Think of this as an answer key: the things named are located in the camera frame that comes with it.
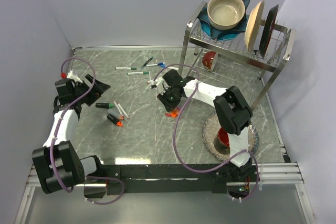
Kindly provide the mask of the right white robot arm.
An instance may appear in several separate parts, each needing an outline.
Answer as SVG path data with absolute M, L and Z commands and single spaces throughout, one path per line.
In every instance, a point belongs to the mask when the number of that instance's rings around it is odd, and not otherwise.
M 181 98 L 212 106 L 215 113 L 202 129 L 204 145 L 218 160 L 233 164 L 229 169 L 233 180 L 242 181 L 248 175 L 248 132 L 253 112 L 236 86 L 220 88 L 191 76 L 182 78 L 174 69 L 156 77 L 150 85 L 158 89 L 157 98 L 168 112 L 177 108 Z

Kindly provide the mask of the black orange highlighter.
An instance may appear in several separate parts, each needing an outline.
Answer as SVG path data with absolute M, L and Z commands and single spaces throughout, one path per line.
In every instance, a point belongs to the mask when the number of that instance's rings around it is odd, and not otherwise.
M 123 127 L 121 121 L 119 119 L 117 119 L 115 116 L 113 116 L 111 114 L 108 114 L 107 119 L 109 121 L 111 121 L 114 125 L 119 126 L 119 127 Z

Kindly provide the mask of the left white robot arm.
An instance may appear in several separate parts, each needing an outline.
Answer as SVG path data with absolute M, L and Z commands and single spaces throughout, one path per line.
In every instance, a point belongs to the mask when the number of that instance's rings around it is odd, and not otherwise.
M 91 106 L 111 88 L 108 84 L 94 81 L 90 74 L 85 78 L 90 86 L 74 77 L 55 82 L 58 95 L 54 99 L 52 129 L 43 147 L 32 153 L 41 188 L 46 194 L 82 184 L 86 178 L 98 183 L 104 177 L 99 158 L 92 155 L 80 159 L 70 142 L 79 122 L 81 106 Z

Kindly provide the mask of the orange highlighter cap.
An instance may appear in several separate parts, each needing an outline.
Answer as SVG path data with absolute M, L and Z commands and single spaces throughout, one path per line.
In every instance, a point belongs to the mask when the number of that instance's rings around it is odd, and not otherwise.
M 172 117 L 172 118 L 175 118 L 175 117 L 177 117 L 178 116 L 178 114 L 176 113 L 176 112 L 171 112 L 170 113 L 170 117 Z

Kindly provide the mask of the black green highlighter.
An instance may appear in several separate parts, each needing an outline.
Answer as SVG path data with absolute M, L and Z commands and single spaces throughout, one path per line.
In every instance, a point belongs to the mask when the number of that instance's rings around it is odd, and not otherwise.
M 103 108 L 103 109 L 110 109 L 114 107 L 114 104 L 111 103 L 96 103 L 95 104 L 96 108 Z

